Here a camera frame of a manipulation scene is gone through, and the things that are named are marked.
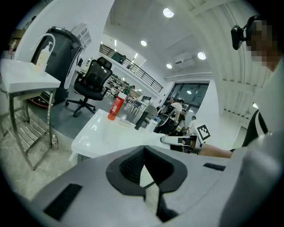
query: headset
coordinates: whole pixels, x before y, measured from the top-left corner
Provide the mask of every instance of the headset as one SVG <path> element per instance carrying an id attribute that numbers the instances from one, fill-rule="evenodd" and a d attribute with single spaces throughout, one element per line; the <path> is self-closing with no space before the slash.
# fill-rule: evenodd
<path id="1" fill-rule="evenodd" d="M 241 47 L 242 42 L 249 41 L 252 36 L 252 27 L 257 22 L 262 20 L 260 16 L 254 15 L 248 19 L 247 24 L 241 28 L 238 25 L 235 25 L 231 30 L 231 36 L 232 36 L 232 43 L 233 48 L 235 50 L 238 50 Z"/>

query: chair backrest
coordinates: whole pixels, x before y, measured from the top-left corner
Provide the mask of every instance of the chair backrest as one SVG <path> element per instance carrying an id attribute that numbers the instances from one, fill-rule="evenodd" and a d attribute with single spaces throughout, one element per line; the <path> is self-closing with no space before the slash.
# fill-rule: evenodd
<path id="1" fill-rule="evenodd" d="M 155 106 L 149 105 L 145 108 L 144 112 L 147 112 L 147 117 L 149 119 L 155 119 L 158 115 L 158 111 Z"/>
<path id="2" fill-rule="evenodd" d="M 112 74 L 112 64 L 100 57 L 98 60 L 92 60 L 84 79 L 81 81 L 85 87 L 94 92 L 102 92 L 103 85 Z"/>

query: white desk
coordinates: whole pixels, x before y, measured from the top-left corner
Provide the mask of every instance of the white desk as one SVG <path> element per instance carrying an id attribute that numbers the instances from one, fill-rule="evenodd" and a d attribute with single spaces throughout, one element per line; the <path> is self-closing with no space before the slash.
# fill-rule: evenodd
<path id="1" fill-rule="evenodd" d="M 164 134 L 149 133 L 143 128 L 136 130 L 134 124 L 126 127 L 118 123 L 118 117 L 111 121 L 107 116 L 107 112 L 98 110 L 88 121 L 72 142 L 73 153 L 69 160 L 72 160 L 75 154 L 95 158 L 139 145 L 155 145 L 170 149 L 170 145 L 160 142 Z M 141 176 L 142 187 L 153 181 L 146 168 L 143 168 Z"/>
<path id="2" fill-rule="evenodd" d="M 141 106 L 140 106 L 140 108 L 139 108 L 139 110 L 141 110 L 142 112 L 143 112 L 144 109 L 149 105 L 149 104 L 147 104 L 147 103 L 145 103 L 145 102 L 142 102 L 142 101 L 140 101 L 140 100 L 135 99 L 135 100 L 133 101 L 133 103 L 132 103 L 132 105 L 131 105 L 129 111 L 131 111 L 131 109 L 132 109 L 132 107 L 133 107 L 133 105 L 134 105 L 135 102 L 139 102 L 139 103 L 141 103 L 141 104 L 144 106 L 143 108 L 141 108 Z"/>
<path id="3" fill-rule="evenodd" d="M 3 83 L 5 85 L 5 88 L 8 94 L 9 112 L 10 112 L 10 117 L 11 117 L 11 122 L 12 122 L 12 129 L 14 131 L 13 136 L 27 164 L 31 167 L 32 170 L 34 170 L 37 164 L 33 166 L 30 160 L 28 159 L 28 155 L 29 155 L 30 150 L 35 146 L 35 144 L 39 142 L 47 133 L 49 134 L 49 141 L 51 145 L 52 133 L 51 133 L 51 124 L 50 124 L 50 112 L 51 112 L 51 105 L 52 105 L 53 98 L 54 98 L 54 93 L 56 91 L 56 88 L 60 86 L 60 81 L 55 79 L 53 76 L 49 75 L 46 72 L 43 72 L 41 74 L 36 73 L 35 65 L 33 63 L 3 59 L 0 62 L 0 71 L 1 71 L 1 76 L 3 79 Z M 26 138 L 30 139 L 30 143 L 28 143 L 18 133 L 16 119 L 15 119 L 15 111 L 14 111 L 14 97 L 25 96 L 25 95 L 30 95 L 34 93 L 41 93 L 43 91 L 50 91 L 50 99 L 49 99 L 49 105 L 48 105 L 48 111 L 47 111 L 48 129 L 47 131 L 42 129 L 44 130 L 44 132 L 42 133 L 38 131 L 37 135 L 35 135 L 31 130 L 29 130 L 28 133 L 32 133 L 34 135 L 34 137 L 32 138 L 28 136 L 28 134 L 23 130 L 23 128 L 21 128 L 20 125 L 18 125 L 21 131 L 27 135 Z M 25 116 L 24 116 L 25 120 L 22 123 L 24 125 L 29 124 L 30 127 L 34 128 L 33 124 L 30 123 L 27 100 L 24 100 L 23 108 L 25 112 Z M 25 149 L 23 147 L 22 142 L 26 143 L 25 147 L 27 147 L 28 145 L 28 148 Z"/>
<path id="4" fill-rule="evenodd" d="M 80 66 L 76 66 L 76 71 L 77 71 L 77 72 L 84 73 L 84 74 L 86 74 L 86 73 L 87 73 L 87 71 L 86 71 L 86 70 L 84 70 L 84 69 L 82 69 Z"/>

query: concrete floor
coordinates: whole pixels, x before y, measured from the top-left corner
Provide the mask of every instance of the concrete floor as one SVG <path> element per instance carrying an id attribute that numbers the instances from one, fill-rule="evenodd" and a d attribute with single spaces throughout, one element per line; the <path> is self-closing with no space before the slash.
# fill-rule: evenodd
<path id="1" fill-rule="evenodd" d="M 69 97 L 71 100 L 80 100 L 84 97 L 80 94 L 76 94 L 73 88 L 69 89 Z M 102 101 L 94 101 L 89 99 L 88 103 L 96 106 L 96 110 L 101 109 L 109 112 L 113 103 L 114 98 L 108 97 L 106 94 Z M 29 103 L 31 110 L 44 122 L 47 122 L 47 109 L 37 106 L 36 104 Z M 65 105 L 65 102 L 59 103 L 51 109 L 51 125 L 52 127 L 62 133 L 63 135 L 75 139 L 84 125 L 93 116 L 87 108 L 82 108 L 78 113 L 78 117 L 73 117 L 74 111 L 77 109 L 78 104 L 69 103 L 69 106 Z M 129 112 L 131 105 L 123 105 L 123 108 L 118 113 L 118 117 L 126 119 L 131 123 L 136 123 L 142 113 L 138 111 L 134 114 Z"/>
<path id="2" fill-rule="evenodd" d="M 70 90 L 68 99 L 79 100 L 82 98 L 81 95 L 75 94 L 72 89 Z M 102 109 L 107 112 L 110 111 L 113 102 L 114 99 L 108 96 L 105 96 L 102 101 L 89 100 L 89 103 L 95 105 L 97 110 Z M 43 153 L 47 151 L 46 156 L 34 171 L 25 162 L 12 135 L 10 133 L 4 137 L 0 135 L 1 167 L 14 192 L 31 200 L 45 185 L 76 165 L 76 159 L 69 161 L 71 142 L 93 116 L 89 110 L 83 108 L 80 110 L 77 118 L 73 117 L 73 112 L 77 106 L 74 103 L 65 106 L 63 102 L 52 107 L 51 124 L 54 128 L 53 133 L 58 138 L 59 148 L 49 148 L 48 136 L 46 135 L 29 155 L 29 159 L 35 164 L 42 157 Z M 29 108 L 30 116 L 38 123 L 41 123 L 41 126 L 45 125 L 46 128 L 47 109 L 32 103 L 29 104 Z M 141 113 L 137 111 L 137 113 L 132 114 L 129 110 L 130 105 L 123 106 L 118 117 L 135 123 L 141 116 Z M 9 128 L 11 126 L 9 117 L 3 118 L 0 124 L 4 126 L 4 129 Z M 158 191 L 159 189 L 155 184 L 146 190 L 146 204 L 153 213 L 157 210 Z"/>

